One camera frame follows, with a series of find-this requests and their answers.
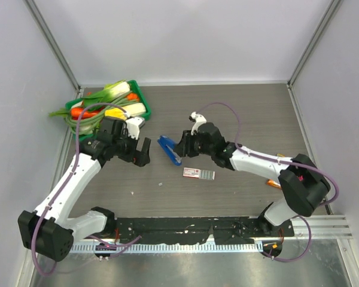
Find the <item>dark blue stapler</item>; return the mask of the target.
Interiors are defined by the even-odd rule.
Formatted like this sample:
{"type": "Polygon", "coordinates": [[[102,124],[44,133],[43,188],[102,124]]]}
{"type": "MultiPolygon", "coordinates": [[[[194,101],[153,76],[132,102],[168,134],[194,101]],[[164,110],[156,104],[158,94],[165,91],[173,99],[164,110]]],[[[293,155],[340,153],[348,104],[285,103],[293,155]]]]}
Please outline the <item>dark blue stapler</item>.
{"type": "Polygon", "coordinates": [[[182,165],[182,158],[174,152],[176,143],[171,138],[161,135],[159,136],[157,142],[174,165],[182,165]]]}

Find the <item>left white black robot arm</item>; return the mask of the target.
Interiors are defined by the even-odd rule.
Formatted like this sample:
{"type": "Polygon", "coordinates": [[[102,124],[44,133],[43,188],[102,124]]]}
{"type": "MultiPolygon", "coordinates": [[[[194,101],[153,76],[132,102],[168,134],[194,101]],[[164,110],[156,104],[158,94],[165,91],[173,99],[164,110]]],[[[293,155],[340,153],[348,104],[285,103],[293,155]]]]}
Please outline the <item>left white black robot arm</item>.
{"type": "Polygon", "coordinates": [[[151,140],[137,149],[142,117],[121,120],[105,117],[97,134],[79,143],[69,169],[33,212],[23,211],[18,225],[23,246],[55,262],[62,261],[72,245],[93,234],[110,238],[116,229],[114,212],[94,207],[85,215],[70,218],[72,208],[88,183],[110,159],[117,157],[143,167],[150,162],[151,140]]]}

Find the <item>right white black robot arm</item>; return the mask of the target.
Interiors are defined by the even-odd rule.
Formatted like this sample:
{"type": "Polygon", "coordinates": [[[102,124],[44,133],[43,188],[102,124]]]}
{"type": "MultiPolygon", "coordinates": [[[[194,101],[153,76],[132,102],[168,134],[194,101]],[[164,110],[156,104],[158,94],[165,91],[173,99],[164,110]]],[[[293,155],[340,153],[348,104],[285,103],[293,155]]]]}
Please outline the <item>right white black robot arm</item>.
{"type": "Polygon", "coordinates": [[[330,191],[330,184],[307,155],[276,158],[250,152],[241,144],[226,141],[213,123],[201,124],[195,132],[183,131],[174,151],[180,157],[208,155],[219,167],[276,181],[283,197],[258,217],[258,229],[265,236],[274,235],[285,221],[297,215],[311,216],[330,191]]]}

